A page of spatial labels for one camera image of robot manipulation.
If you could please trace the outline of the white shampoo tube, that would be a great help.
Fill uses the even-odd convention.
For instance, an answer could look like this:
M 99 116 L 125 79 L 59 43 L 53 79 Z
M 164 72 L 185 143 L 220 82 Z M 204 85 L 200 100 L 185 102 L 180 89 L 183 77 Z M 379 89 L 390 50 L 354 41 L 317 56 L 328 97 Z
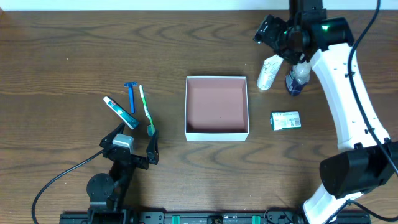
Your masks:
M 264 61 L 257 79 L 258 89 L 268 90 L 272 86 L 283 61 L 284 59 L 278 55 L 269 57 Z

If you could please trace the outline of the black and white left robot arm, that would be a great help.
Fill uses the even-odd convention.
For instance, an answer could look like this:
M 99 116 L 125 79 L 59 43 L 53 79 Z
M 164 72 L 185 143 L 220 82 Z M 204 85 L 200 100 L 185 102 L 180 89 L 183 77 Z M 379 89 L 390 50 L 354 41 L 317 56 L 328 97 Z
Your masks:
M 94 175 L 86 186 L 90 197 L 88 223 L 137 223 L 137 215 L 124 206 L 124 199 L 134 171 L 158 164 L 159 131 L 154 131 L 144 157 L 135 155 L 130 149 L 127 142 L 131 137 L 123 134 L 124 127 L 121 123 L 99 144 L 103 157 L 113 161 L 113 165 L 108 173 Z

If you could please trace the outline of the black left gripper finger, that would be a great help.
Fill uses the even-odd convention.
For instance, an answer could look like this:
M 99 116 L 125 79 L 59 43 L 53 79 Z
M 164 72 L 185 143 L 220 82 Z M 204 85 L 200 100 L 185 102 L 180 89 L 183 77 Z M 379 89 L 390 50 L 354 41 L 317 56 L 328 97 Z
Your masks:
M 108 135 L 106 135 L 100 142 L 99 146 L 101 148 L 106 148 L 108 145 L 113 143 L 113 139 L 117 134 L 122 134 L 124 132 L 125 124 L 121 123 L 117 128 L 111 131 Z
M 159 131 L 155 130 L 149 145 L 146 149 L 147 159 L 150 164 L 157 165 L 159 161 L 159 148 L 158 148 Z

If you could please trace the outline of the green Colgate toothpaste tube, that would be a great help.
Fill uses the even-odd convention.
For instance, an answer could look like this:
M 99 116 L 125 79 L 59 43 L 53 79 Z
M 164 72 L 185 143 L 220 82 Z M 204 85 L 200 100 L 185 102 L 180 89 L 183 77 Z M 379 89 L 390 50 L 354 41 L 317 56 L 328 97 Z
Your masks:
M 105 96 L 103 101 L 131 128 L 135 129 L 139 126 L 138 120 L 133 118 L 124 108 L 122 108 L 112 98 Z

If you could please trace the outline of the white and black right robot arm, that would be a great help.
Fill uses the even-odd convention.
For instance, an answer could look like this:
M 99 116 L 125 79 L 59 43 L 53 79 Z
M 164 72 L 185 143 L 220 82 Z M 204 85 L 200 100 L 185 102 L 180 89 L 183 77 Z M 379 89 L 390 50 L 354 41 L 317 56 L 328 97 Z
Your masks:
M 255 41 L 292 65 L 308 62 L 322 85 L 335 123 L 338 154 L 321 161 L 321 185 L 293 223 L 365 223 L 367 208 L 346 206 L 397 174 L 397 143 L 378 120 L 356 59 L 360 40 L 343 17 L 329 18 L 321 1 L 291 1 L 288 20 L 264 18 Z

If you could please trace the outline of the green and white soap box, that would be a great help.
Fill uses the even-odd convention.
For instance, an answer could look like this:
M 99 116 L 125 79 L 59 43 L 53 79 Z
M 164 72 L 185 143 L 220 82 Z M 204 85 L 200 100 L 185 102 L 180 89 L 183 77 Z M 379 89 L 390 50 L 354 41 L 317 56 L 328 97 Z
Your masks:
M 302 127 L 298 111 L 272 112 L 270 123 L 273 131 L 285 129 L 300 129 Z

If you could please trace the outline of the clear foam pump bottle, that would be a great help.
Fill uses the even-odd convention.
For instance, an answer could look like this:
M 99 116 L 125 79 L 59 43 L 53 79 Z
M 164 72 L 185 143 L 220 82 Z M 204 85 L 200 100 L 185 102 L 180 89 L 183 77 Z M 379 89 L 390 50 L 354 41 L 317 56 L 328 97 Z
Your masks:
M 298 63 L 292 66 L 285 76 L 285 85 L 289 95 L 298 96 L 304 86 L 309 83 L 312 68 L 308 62 Z

